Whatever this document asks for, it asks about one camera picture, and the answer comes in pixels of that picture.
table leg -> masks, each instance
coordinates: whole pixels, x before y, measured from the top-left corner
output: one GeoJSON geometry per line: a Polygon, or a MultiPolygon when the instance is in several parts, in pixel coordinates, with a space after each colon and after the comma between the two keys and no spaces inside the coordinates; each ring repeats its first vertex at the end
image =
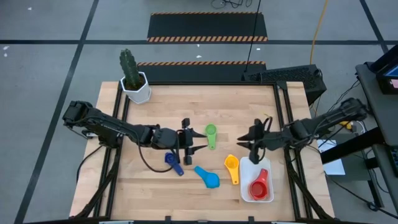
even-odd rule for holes
{"type": "Polygon", "coordinates": [[[383,175],[383,179],[386,182],[387,190],[390,193],[390,197],[396,212],[398,213],[398,178],[395,176],[394,170],[390,163],[388,163],[388,153],[390,149],[387,146],[383,146],[381,144],[377,144],[372,147],[375,158],[380,164],[380,171],[383,175]]]}
{"type": "Polygon", "coordinates": [[[368,180],[368,185],[369,185],[369,189],[371,190],[374,204],[376,205],[376,207],[379,207],[379,208],[384,207],[383,201],[380,196],[379,189],[377,188],[377,185],[376,185],[376,181],[368,180]]]}
{"type": "Polygon", "coordinates": [[[379,127],[363,133],[351,140],[339,144],[323,153],[321,153],[322,164],[335,161],[351,153],[361,151],[374,144],[382,144],[384,142],[383,135],[379,127]]]}

red measuring cup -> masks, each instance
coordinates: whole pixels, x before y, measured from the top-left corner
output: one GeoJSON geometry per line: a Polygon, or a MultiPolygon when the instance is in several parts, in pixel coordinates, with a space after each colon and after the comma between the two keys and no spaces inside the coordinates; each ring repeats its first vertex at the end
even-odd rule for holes
{"type": "Polygon", "coordinates": [[[268,170],[261,169],[259,177],[250,184],[249,193],[254,200],[262,200],[268,195],[268,170]]]}

power cord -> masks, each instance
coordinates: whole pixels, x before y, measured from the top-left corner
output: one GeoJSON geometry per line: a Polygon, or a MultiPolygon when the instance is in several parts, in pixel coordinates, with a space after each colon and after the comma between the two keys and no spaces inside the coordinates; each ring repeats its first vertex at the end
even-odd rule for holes
{"type": "Polygon", "coordinates": [[[246,61],[246,67],[244,68],[243,72],[247,72],[248,71],[248,65],[249,65],[249,59],[250,59],[250,55],[251,55],[251,49],[253,47],[253,42],[254,42],[254,35],[256,34],[257,17],[259,15],[260,5],[261,5],[261,0],[259,0],[259,4],[257,6],[256,16],[254,18],[254,28],[253,28],[253,35],[252,35],[253,38],[250,41],[250,50],[249,50],[248,60],[246,61]]]}
{"type": "MultiPolygon", "coordinates": [[[[232,2],[232,1],[230,1],[230,0],[220,0],[219,2],[220,2],[220,5],[222,5],[222,6],[221,6],[221,7],[217,7],[217,6],[214,5],[214,2],[215,2],[215,1],[219,1],[219,0],[212,0],[212,1],[210,2],[211,6],[212,6],[214,9],[222,9],[222,8],[224,8],[224,7],[227,5],[227,3],[230,3],[231,6],[232,6],[232,8],[234,8],[234,9],[236,9],[236,8],[238,8],[239,6],[242,6],[242,5],[243,5],[243,0],[239,0],[238,2],[232,2]]],[[[253,3],[253,0],[246,0],[245,6],[246,6],[246,7],[250,7],[252,3],[253,3]]]]}
{"type": "MultiPolygon", "coordinates": [[[[369,153],[370,153],[371,151],[372,151],[372,149],[370,149],[368,152],[365,153],[366,159],[368,159],[368,155],[369,155],[369,153]]],[[[386,193],[386,194],[389,194],[390,192],[388,192],[388,190],[384,190],[384,189],[381,187],[381,185],[380,185],[380,183],[379,183],[379,180],[377,179],[376,171],[374,171],[374,169],[372,169],[372,171],[373,171],[373,174],[374,174],[374,178],[375,178],[375,180],[376,180],[376,184],[377,184],[377,186],[379,187],[379,189],[380,189],[382,192],[384,192],[384,193],[386,193]]]]}
{"type": "MultiPolygon", "coordinates": [[[[318,74],[321,75],[321,79],[323,80],[323,73],[322,73],[322,70],[318,69],[317,71],[318,71],[318,74]]],[[[317,107],[316,107],[315,110],[314,110],[315,117],[318,116],[318,113],[317,113],[317,112],[318,112],[319,102],[321,101],[321,97],[322,97],[322,95],[319,96],[319,98],[318,98],[318,103],[317,103],[317,107]]]]}
{"type": "Polygon", "coordinates": [[[335,109],[335,106],[348,94],[348,92],[350,92],[353,88],[357,87],[357,86],[360,84],[360,83],[358,83],[358,82],[359,82],[359,80],[356,80],[356,81],[354,82],[354,84],[351,85],[351,87],[349,87],[344,93],[342,93],[342,94],[340,95],[340,97],[337,99],[336,103],[335,103],[334,105],[332,105],[332,106],[328,109],[327,112],[329,112],[329,111],[335,109]]]}
{"type": "Polygon", "coordinates": [[[322,146],[324,145],[324,143],[326,143],[326,142],[329,141],[333,136],[335,136],[337,133],[339,133],[343,128],[345,128],[345,127],[347,126],[347,124],[349,124],[349,123],[346,123],[344,126],[341,126],[341,128],[340,128],[339,130],[337,130],[335,133],[333,133],[331,136],[329,136],[326,140],[324,140],[324,142],[321,143],[321,144],[319,145],[319,147],[322,147],[322,146]]]}
{"type": "MultiPolygon", "coordinates": [[[[139,139],[138,134],[137,134],[135,131],[132,131],[132,132],[136,135],[136,139],[139,139]]],[[[150,169],[151,171],[156,172],[156,173],[165,173],[165,172],[168,172],[168,171],[170,171],[170,170],[173,169],[173,167],[170,166],[170,167],[167,168],[166,170],[155,170],[155,169],[152,168],[152,167],[148,164],[148,162],[144,159],[144,156],[142,155],[141,145],[140,145],[139,141],[137,141],[137,146],[138,146],[139,156],[141,157],[141,159],[142,159],[143,163],[145,164],[145,166],[147,166],[148,169],[150,169]]],[[[176,150],[179,150],[179,149],[180,149],[180,140],[178,139],[178,133],[177,133],[177,148],[176,148],[176,150]]]]}
{"type": "Polygon", "coordinates": [[[397,215],[394,215],[394,214],[392,214],[392,213],[390,213],[390,212],[387,212],[387,211],[385,211],[384,209],[381,209],[381,208],[377,207],[374,203],[372,203],[372,202],[370,202],[370,201],[368,201],[368,200],[365,200],[365,199],[363,199],[362,197],[356,195],[354,192],[348,190],[346,187],[342,186],[341,184],[339,184],[338,182],[336,182],[335,180],[333,180],[333,179],[332,179],[329,175],[327,175],[326,173],[325,173],[325,176],[326,176],[327,178],[329,178],[329,180],[331,180],[331,181],[332,181],[333,183],[335,183],[337,186],[341,187],[342,189],[344,189],[345,191],[347,191],[348,193],[350,193],[351,195],[353,195],[353,196],[355,196],[356,198],[360,199],[361,201],[365,202],[367,205],[369,205],[369,206],[371,206],[371,207],[374,207],[374,208],[376,209],[376,211],[380,211],[380,212],[382,212],[382,213],[384,213],[384,214],[386,214],[386,215],[389,215],[389,216],[392,217],[392,218],[398,219],[398,216],[397,216],[397,215]]]}
{"type": "Polygon", "coordinates": [[[88,140],[88,138],[87,138],[86,136],[84,136],[84,135],[82,135],[82,134],[78,133],[77,131],[73,130],[72,128],[68,128],[68,129],[69,129],[69,130],[71,130],[73,133],[75,133],[75,134],[79,135],[79,136],[80,136],[80,137],[82,137],[83,139],[86,139],[86,140],[88,140]]]}
{"type": "MultiPolygon", "coordinates": [[[[317,148],[315,148],[315,147],[313,147],[313,146],[311,146],[311,145],[307,145],[307,146],[305,146],[305,147],[310,147],[311,149],[313,149],[313,151],[315,151],[315,152],[317,152],[317,153],[320,154],[320,151],[319,151],[317,148]]],[[[290,161],[290,163],[293,162],[293,161],[295,161],[296,159],[297,159],[297,157],[294,157],[294,159],[292,159],[292,160],[290,161]]]]}
{"type": "Polygon", "coordinates": [[[88,155],[82,160],[82,162],[80,163],[79,167],[77,168],[76,183],[77,183],[78,180],[79,180],[79,174],[80,174],[80,169],[81,169],[82,165],[86,162],[86,160],[87,160],[90,156],[94,155],[94,154],[95,154],[96,152],[98,152],[98,150],[100,150],[101,148],[102,148],[102,146],[99,146],[98,148],[96,148],[94,151],[92,151],[90,154],[88,154],[88,155]]]}
{"type": "MultiPolygon", "coordinates": [[[[80,120],[78,120],[78,121],[71,122],[71,124],[76,124],[76,123],[82,122],[82,121],[84,121],[84,120],[88,120],[88,119],[90,119],[90,118],[97,118],[97,117],[96,117],[96,116],[85,117],[85,118],[82,118],[82,119],[80,119],[80,120]]],[[[115,122],[113,122],[113,121],[108,121],[108,122],[113,123],[113,124],[115,124],[115,125],[119,125],[118,123],[115,123],[115,122]]],[[[168,169],[166,169],[166,170],[155,170],[154,168],[152,168],[152,167],[147,163],[147,161],[144,159],[144,156],[142,155],[141,145],[140,145],[140,142],[139,142],[139,135],[138,135],[135,131],[133,131],[133,130],[131,130],[131,129],[129,129],[129,131],[131,131],[131,132],[136,136],[136,139],[137,139],[136,144],[137,144],[137,146],[138,146],[139,155],[140,155],[140,157],[141,157],[143,163],[148,167],[148,169],[150,169],[150,170],[153,171],[153,172],[157,172],[157,173],[164,173],[164,172],[168,172],[168,171],[170,171],[170,170],[173,169],[173,167],[170,167],[170,168],[168,168],[168,169]]],[[[180,148],[180,141],[179,141],[179,139],[178,139],[178,133],[176,133],[176,134],[177,134],[177,150],[179,150],[179,148],[180,148]]]]}

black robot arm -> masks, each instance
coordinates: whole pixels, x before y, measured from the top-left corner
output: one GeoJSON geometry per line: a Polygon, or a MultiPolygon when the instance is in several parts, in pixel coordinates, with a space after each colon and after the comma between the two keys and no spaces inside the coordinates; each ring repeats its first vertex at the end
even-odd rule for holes
{"type": "Polygon", "coordinates": [[[259,163],[259,148],[276,150],[280,147],[290,145],[294,148],[304,147],[311,144],[317,134],[340,123],[341,121],[361,121],[366,118],[367,111],[365,106],[354,98],[350,98],[341,103],[341,106],[333,111],[317,116],[313,119],[296,120],[286,124],[282,131],[270,132],[265,130],[265,124],[259,119],[254,120],[254,126],[249,128],[249,133],[238,138],[238,145],[250,150],[249,159],[254,163],[259,163]]]}
{"type": "Polygon", "coordinates": [[[102,113],[93,108],[91,103],[84,101],[71,101],[63,115],[64,125],[70,129],[82,127],[98,136],[99,143],[110,148],[119,147],[119,137],[127,136],[132,142],[141,147],[154,149],[184,149],[186,165],[192,163],[191,155],[196,150],[205,146],[193,145],[193,138],[205,138],[206,136],[194,132],[188,128],[189,119],[182,121],[182,129],[174,131],[170,128],[160,128],[156,125],[129,124],[117,118],[102,113]]]}

yellow measuring spoon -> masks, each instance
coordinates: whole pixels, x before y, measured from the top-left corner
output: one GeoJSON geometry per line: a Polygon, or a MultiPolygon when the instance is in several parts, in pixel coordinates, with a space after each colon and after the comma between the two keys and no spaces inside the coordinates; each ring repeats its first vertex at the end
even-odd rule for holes
{"type": "Polygon", "coordinates": [[[233,155],[228,155],[224,165],[231,174],[232,184],[239,184],[239,159],[233,155]]]}

